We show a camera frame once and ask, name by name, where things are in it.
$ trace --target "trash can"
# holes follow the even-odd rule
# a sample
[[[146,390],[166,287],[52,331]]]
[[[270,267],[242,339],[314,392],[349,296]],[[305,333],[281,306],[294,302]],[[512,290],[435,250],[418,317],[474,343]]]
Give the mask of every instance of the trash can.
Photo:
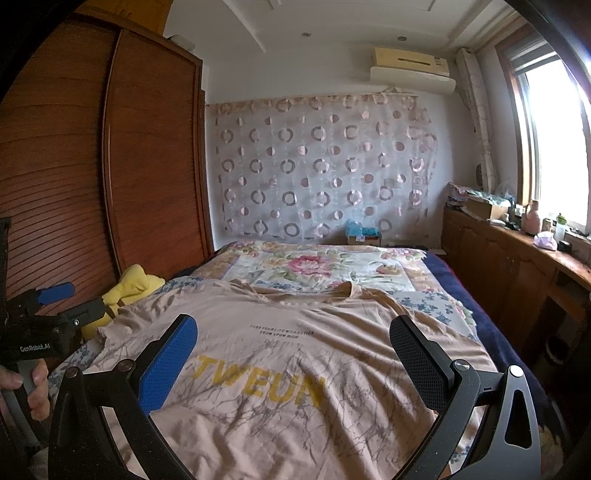
[[[568,355],[569,346],[564,340],[556,336],[551,336],[546,340],[544,351],[533,368],[533,373],[542,384],[542,387],[547,388],[550,386]]]

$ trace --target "pink bottle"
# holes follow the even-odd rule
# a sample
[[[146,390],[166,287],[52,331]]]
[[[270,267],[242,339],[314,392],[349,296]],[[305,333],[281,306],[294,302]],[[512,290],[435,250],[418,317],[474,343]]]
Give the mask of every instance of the pink bottle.
[[[537,235],[542,230],[542,219],[538,213],[540,203],[532,200],[521,219],[521,229],[530,235]]]

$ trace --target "t-shirt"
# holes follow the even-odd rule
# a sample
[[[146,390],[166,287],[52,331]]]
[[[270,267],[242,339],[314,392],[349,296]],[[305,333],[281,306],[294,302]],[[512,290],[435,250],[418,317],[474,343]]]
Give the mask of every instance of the t-shirt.
[[[180,313],[195,318],[199,339],[151,418],[198,480],[391,479],[436,418],[389,342],[391,320],[409,312],[351,283],[289,294],[208,281],[150,297],[101,330],[105,349],[88,372],[136,358]],[[410,315],[452,359],[496,371],[482,345]],[[128,467],[145,476],[107,417]],[[463,447],[479,420],[474,413]]]

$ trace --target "human hand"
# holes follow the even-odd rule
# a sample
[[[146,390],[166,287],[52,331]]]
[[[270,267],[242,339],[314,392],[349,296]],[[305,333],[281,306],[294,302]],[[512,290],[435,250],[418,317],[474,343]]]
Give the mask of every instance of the human hand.
[[[45,420],[49,416],[49,383],[47,382],[47,365],[45,360],[39,359],[37,366],[33,369],[31,376],[36,389],[31,392],[27,398],[27,403],[31,408],[31,418],[33,420]],[[0,365],[0,388],[3,390],[16,390],[22,385],[22,377],[7,370]]]

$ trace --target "metal screw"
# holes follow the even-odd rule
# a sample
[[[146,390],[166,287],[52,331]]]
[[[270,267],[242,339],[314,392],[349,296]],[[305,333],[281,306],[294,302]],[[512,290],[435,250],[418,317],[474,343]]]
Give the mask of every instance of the metal screw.
[[[67,378],[74,378],[76,375],[78,375],[78,367],[70,367],[68,370],[66,370]]]
[[[509,372],[511,373],[511,375],[517,378],[523,376],[523,369],[519,365],[511,365],[509,367]]]
[[[117,364],[117,370],[120,372],[128,372],[131,370],[131,367],[134,366],[134,361],[126,358]]]
[[[454,361],[453,365],[456,367],[456,369],[461,370],[462,372],[467,372],[470,370],[470,364],[465,360],[456,360]]]

